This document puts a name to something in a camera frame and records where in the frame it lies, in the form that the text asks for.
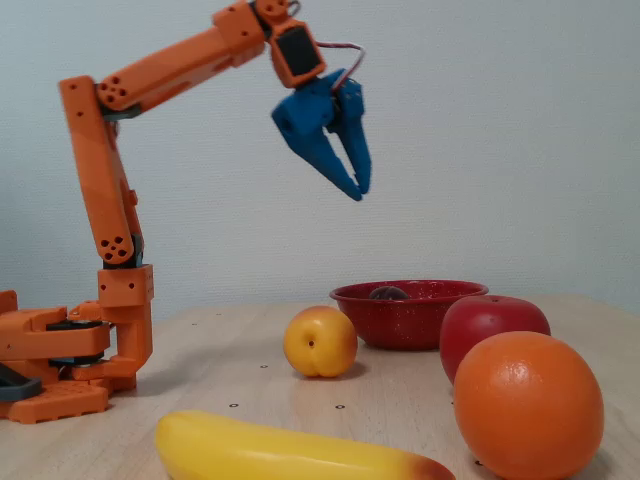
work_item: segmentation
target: banana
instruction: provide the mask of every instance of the banana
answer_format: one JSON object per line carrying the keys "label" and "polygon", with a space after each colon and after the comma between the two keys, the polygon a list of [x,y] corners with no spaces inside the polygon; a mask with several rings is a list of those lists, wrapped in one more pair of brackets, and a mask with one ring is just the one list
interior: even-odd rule
{"label": "banana", "polygon": [[174,480],[455,480],[426,457],[200,411],[158,422],[155,444]]}

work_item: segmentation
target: red bowl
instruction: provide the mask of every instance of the red bowl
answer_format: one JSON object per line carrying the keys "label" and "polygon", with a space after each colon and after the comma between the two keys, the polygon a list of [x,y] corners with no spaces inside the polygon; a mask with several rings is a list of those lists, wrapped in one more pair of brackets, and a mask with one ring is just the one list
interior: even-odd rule
{"label": "red bowl", "polygon": [[[371,292],[382,286],[398,287],[409,299],[370,300]],[[488,291],[479,283],[455,280],[399,280],[340,287],[330,296],[368,345],[391,350],[432,350],[438,348],[440,327],[449,307],[463,297],[485,295]]]}

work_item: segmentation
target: red apple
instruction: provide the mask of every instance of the red apple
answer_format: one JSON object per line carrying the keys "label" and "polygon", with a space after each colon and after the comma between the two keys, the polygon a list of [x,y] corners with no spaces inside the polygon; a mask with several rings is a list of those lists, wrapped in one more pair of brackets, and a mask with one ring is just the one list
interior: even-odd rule
{"label": "red apple", "polygon": [[440,331],[440,359],[451,383],[458,365],[477,343],[499,333],[514,331],[551,335],[544,313],[526,300],[480,295],[454,303],[444,316]]}

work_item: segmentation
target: orange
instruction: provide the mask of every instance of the orange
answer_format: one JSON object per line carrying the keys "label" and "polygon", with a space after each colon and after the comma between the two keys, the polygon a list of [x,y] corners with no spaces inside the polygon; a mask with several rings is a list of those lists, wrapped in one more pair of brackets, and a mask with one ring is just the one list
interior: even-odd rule
{"label": "orange", "polygon": [[343,374],[354,364],[357,351],[358,337],[351,320],[328,306],[298,313],[284,334],[287,360],[307,377]]}
{"label": "orange", "polygon": [[567,344],[540,333],[502,333],[471,349],[456,375],[454,405],[473,454],[507,480],[567,478],[602,440],[593,372]]}

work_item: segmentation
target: bowl rim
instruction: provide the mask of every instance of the bowl rim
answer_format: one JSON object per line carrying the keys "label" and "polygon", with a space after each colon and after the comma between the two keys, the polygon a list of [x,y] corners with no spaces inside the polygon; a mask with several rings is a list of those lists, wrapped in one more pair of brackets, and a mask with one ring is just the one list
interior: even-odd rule
{"label": "bowl rim", "polygon": [[[400,285],[404,285],[404,284],[409,284],[409,283],[426,283],[426,282],[441,282],[441,283],[456,283],[456,284],[463,284],[466,286],[470,286],[470,287],[476,287],[478,289],[477,292],[473,292],[473,293],[466,293],[464,295],[452,295],[449,297],[435,297],[435,298],[408,298],[408,299],[402,299],[402,300],[381,300],[381,299],[370,299],[370,298],[354,298],[354,297],[345,297],[343,295],[340,295],[338,292],[341,290],[344,290],[346,288],[353,288],[353,287],[366,287],[366,286],[370,286],[370,287],[383,287],[386,285],[389,286],[400,286]],[[424,280],[418,280],[418,279],[413,279],[413,280],[384,280],[384,281],[378,281],[378,282],[364,282],[364,283],[354,283],[351,285],[344,285],[342,287],[338,287],[333,289],[330,293],[329,293],[329,297],[331,297],[333,300],[336,301],[344,301],[344,302],[356,302],[356,303],[370,303],[370,304],[382,304],[382,305],[393,305],[393,304],[398,304],[398,305],[416,305],[416,304],[425,304],[425,303],[449,303],[449,302],[453,302],[455,300],[460,300],[461,298],[465,298],[465,297],[474,297],[474,296],[481,296],[481,295],[486,295],[487,293],[489,293],[489,287],[487,287],[486,285],[483,285],[481,283],[476,283],[476,282],[468,282],[465,280],[443,280],[443,279],[424,279]]]}

